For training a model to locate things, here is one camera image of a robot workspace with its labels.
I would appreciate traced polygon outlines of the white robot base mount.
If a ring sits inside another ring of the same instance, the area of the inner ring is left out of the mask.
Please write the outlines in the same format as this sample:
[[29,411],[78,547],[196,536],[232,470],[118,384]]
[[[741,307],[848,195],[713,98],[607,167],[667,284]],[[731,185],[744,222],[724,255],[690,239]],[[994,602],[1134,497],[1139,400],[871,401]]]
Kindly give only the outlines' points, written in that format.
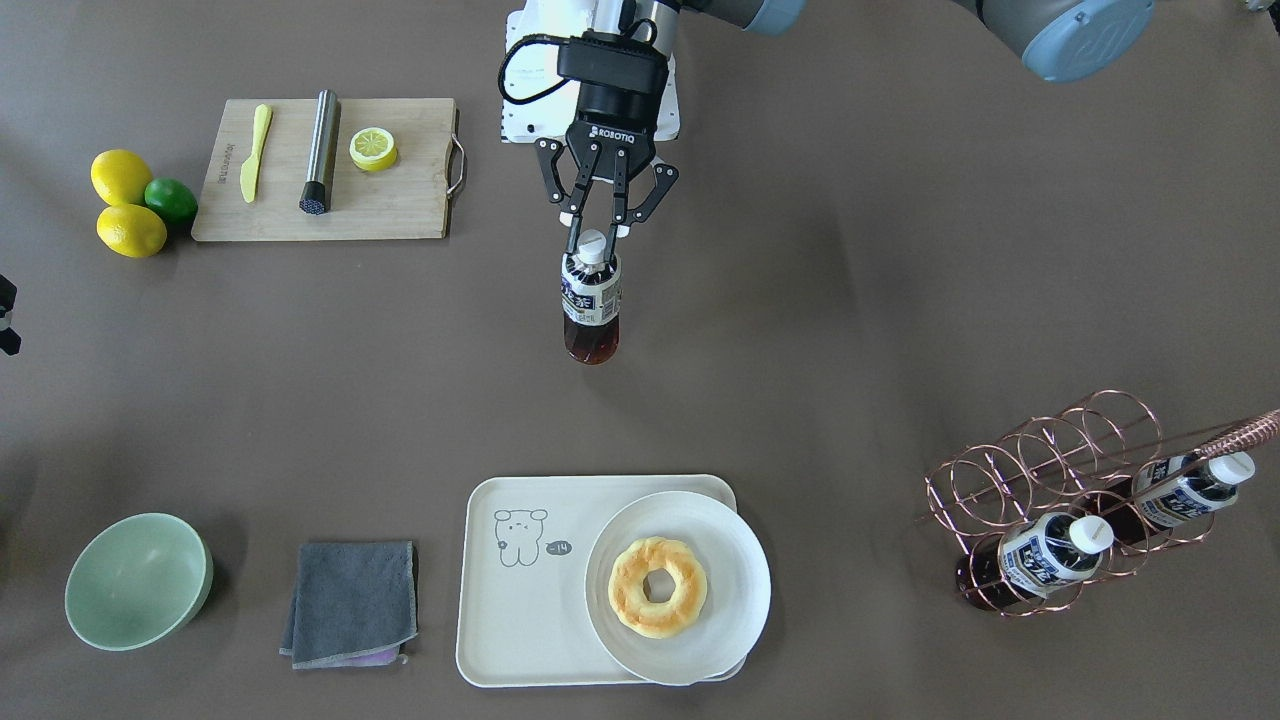
[[[655,141],[673,141],[681,131],[678,94],[676,88],[675,40],[678,9],[672,1],[527,1],[506,22],[506,49],[535,35],[570,38],[586,31],[622,33],[631,20],[648,18],[657,24],[655,49],[668,58],[669,77],[662,94]],[[513,97],[530,97],[561,82],[556,72],[558,49],[548,44],[531,44],[520,49],[500,73],[502,88]],[[500,140],[506,143],[531,143],[539,137],[562,138],[575,118],[579,82],[570,81],[554,94],[529,104],[504,100],[500,115]]]

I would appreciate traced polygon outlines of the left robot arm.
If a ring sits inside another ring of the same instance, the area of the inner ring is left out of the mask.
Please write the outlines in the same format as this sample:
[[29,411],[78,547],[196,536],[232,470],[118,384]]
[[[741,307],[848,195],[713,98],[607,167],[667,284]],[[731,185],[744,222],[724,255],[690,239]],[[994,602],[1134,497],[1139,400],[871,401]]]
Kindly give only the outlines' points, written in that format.
[[[678,55],[689,100],[746,127],[777,111],[783,132],[886,122],[874,100],[922,88],[928,70],[996,61],[1048,87],[1129,53],[1156,1],[524,1],[503,20],[495,73],[502,143],[530,151],[558,249],[596,231],[620,241],[681,184],[662,158],[680,136]],[[696,41],[704,49],[694,50]]]

